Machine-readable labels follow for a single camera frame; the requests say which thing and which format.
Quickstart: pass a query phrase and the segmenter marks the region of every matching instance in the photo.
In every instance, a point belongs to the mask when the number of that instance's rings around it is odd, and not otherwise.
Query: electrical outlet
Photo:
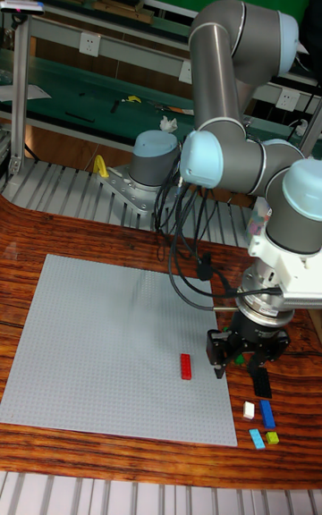
[[[191,77],[191,61],[184,60],[182,63],[182,68],[180,70],[179,82],[185,82],[186,84],[192,84]]]
[[[88,56],[98,56],[100,43],[99,34],[91,34],[90,32],[82,32],[80,34],[80,52]]]
[[[286,110],[286,112],[293,112],[299,99],[300,92],[297,92],[296,89],[283,88],[275,107]]]

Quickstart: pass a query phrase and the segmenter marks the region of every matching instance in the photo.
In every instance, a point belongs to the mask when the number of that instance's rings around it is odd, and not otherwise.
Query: white lego brick
[[[252,404],[250,401],[245,401],[243,407],[243,416],[246,419],[253,419],[255,416],[255,404]]]

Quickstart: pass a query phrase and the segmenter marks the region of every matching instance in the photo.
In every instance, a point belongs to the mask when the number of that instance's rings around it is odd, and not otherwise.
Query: yellow object
[[[266,436],[267,436],[268,443],[278,443],[279,442],[278,435],[276,432],[267,432]]]
[[[101,177],[106,177],[106,178],[109,177],[109,174],[106,170],[105,161],[102,156],[95,157],[93,173],[97,173],[97,172],[99,172],[99,175]]]
[[[128,96],[126,101],[127,102],[140,102],[140,104],[142,103],[140,98],[137,96]]]

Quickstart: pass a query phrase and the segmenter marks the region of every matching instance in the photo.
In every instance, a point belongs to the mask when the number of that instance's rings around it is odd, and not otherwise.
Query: green lego piece
[[[278,443],[278,435],[276,432],[267,432],[266,434],[268,443]]]
[[[245,361],[245,358],[242,356],[242,354],[240,354],[239,356],[237,356],[237,358],[234,360],[234,363],[235,364],[243,364]]]

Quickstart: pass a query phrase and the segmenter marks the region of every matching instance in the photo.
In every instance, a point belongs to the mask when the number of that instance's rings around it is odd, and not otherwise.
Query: workbench
[[[250,264],[247,251],[212,243],[200,249],[205,247],[216,266],[237,285]],[[166,256],[160,260],[158,248],[153,232],[29,211],[1,197],[1,394],[47,253],[165,273]],[[193,276],[189,260],[182,262],[182,268]],[[219,313],[219,327],[229,319]],[[246,368],[231,365],[227,379],[237,448],[0,425],[0,469],[236,489],[319,488],[322,349],[306,311],[297,312],[288,330],[289,349],[267,365],[280,438],[277,446],[267,446],[262,452],[253,447],[242,405],[250,400],[258,408],[258,398]],[[258,414],[251,427],[262,429]]]

